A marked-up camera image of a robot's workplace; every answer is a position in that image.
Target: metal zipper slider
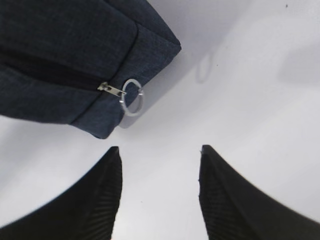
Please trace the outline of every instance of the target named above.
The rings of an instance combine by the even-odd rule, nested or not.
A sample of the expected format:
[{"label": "metal zipper slider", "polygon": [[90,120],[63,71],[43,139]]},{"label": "metal zipper slider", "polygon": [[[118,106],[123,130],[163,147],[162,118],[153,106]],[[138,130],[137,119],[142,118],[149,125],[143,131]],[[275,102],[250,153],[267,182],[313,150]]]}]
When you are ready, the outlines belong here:
[{"label": "metal zipper slider", "polygon": [[[125,95],[127,94],[126,88],[129,84],[134,84],[136,87],[138,87],[138,97],[140,98],[140,100],[139,100],[139,106],[137,107],[135,112],[131,112],[128,109],[128,107],[126,105],[126,101],[125,101]],[[145,103],[145,93],[142,89],[140,82],[138,82],[137,80],[135,80],[133,78],[127,80],[124,83],[122,90],[119,90],[113,86],[110,86],[107,82],[101,83],[97,89],[100,91],[106,91],[110,94],[113,94],[113,95],[119,97],[120,98],[119,102],[122,106],[122,109],[123,109],[125,115],[127,115],[129,117],[135,117],[135,116],[138,116],[142,112],[142,109],[143,109],[144,103]]]},{"label": "metal zipper slider", "polygon": [[122,96],[127,94],[125,91],[122,91],[122,90],[117,89],[113,86],[110,86],[107,82],[101,83],[100,86],[98,87],[98,90],[106,91],[110,94],[113,94],[113,95],[119,97],[119,98],[121,98]]}]

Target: white floor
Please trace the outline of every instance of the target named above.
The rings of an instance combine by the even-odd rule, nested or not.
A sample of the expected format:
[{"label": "white floor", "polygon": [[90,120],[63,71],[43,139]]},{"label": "white floor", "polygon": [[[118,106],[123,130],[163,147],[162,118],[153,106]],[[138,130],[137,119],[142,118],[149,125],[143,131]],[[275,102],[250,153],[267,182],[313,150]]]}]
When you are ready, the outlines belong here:
[{"label": "white floor", "polygon": [[146,112],[106,140],[0,117],[0,226],[47,203],[110,146],[123,194],[114,240],[206,240],[200,149],[320,222],[320,2],[150,0],[183,51],[145,87]]}]

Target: metal ring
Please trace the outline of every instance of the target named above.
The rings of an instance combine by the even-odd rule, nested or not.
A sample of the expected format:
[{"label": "metal ring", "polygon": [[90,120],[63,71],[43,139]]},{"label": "metal ring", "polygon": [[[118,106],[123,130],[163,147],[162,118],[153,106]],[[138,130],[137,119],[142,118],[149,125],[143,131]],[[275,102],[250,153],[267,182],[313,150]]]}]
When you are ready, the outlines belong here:
[{"label": "metal ring", "polygon": [[139,89],[138,89],[138,92],[139,92],[138,96],[139,96],[139,98],[140,98],[140,100],[139,100],[139,106],[138,106],[138,108],[137,108],[137,110],[136,110],[135,112],[131,112],[131,111],[128,109],[127,105],[126,105],[125,94],[123,94],[123,93],[121,94],[120,104],[121,104],[121,106],[122,106],[122,109],[123,109],[125,115],[127,115],[127,116],[129,116],[129,117],[136,117],[136,116],[138,116],[138,115],[141,113],[141,111],[142,111],[142,109],[143,109],[143,107],[144,107],[144,103],[145,103],[145,93],[144,93],[144,91],[143,91],[143,89],[142,89],[142,86],[141,86],[140,82],[138,82],[137,80],[135,80],[135,79],[133,79],[133,78],[127,80],[127,81],[124,83],[124,85],[123,85],[123,87],[122,87],[122,91],[123,91],[123,92],[126,92],[126,88],[127,88],[127,86],[128,86],[129,84],[134,84],[134,85],[136,85],[136,86],[139,88]]}]

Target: bag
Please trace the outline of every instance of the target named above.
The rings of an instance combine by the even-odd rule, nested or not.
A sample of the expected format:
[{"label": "bag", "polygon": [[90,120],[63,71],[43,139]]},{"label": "bag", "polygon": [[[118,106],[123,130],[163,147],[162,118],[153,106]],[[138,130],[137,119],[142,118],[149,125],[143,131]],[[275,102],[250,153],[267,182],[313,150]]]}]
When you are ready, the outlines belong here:
[{"label": "bag", "polygon": [[180,50],[146,0],[0,0],[0,114],[105,139]]}]

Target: zipper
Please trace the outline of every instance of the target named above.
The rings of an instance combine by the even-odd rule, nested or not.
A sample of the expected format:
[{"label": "zipper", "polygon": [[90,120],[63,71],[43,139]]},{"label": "zipper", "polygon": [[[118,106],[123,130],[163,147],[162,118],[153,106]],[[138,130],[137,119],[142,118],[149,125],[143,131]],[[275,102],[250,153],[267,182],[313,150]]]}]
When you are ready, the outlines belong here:
[{"label": "zipper", "polygon": [[105,91],[117,97],[126,93],[110,86],[102,77],[71,69],[59,63],[30,56],[0,46],[0,64],[14,68],[27,76],[51,84],[89,91]]}]

